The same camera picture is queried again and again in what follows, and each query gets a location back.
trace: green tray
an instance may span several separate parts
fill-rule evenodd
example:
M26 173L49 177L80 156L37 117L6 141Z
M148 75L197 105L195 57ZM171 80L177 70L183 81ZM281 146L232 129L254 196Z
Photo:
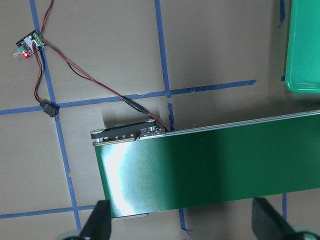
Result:
M297 94L320 94L320 0L293 0L285 83Z

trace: green conveyor belt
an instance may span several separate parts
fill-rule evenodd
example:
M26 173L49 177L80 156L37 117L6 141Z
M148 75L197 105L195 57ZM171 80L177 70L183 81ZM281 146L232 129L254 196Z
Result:
M112 217L320 187L320 114L95 147Z

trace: black connector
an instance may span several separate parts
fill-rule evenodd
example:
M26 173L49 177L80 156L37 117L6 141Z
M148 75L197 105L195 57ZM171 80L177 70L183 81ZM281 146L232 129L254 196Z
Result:
M52 104L52 103L42 101L42 102L40 102L40 106L43 108L43 111L46 114L48 114L50 117L54 117L55 115L58 115L58 113L59 113L59 107Z
M135 110L137 110L140 113L143 113L143 114L148 114L149 113L149 111L145 107L143 107L140 104L132 101L130 98L127 98L127 97L124 96L122 100L125 101L126 104L128 104L129 106L131 106L132 108L134 108Z

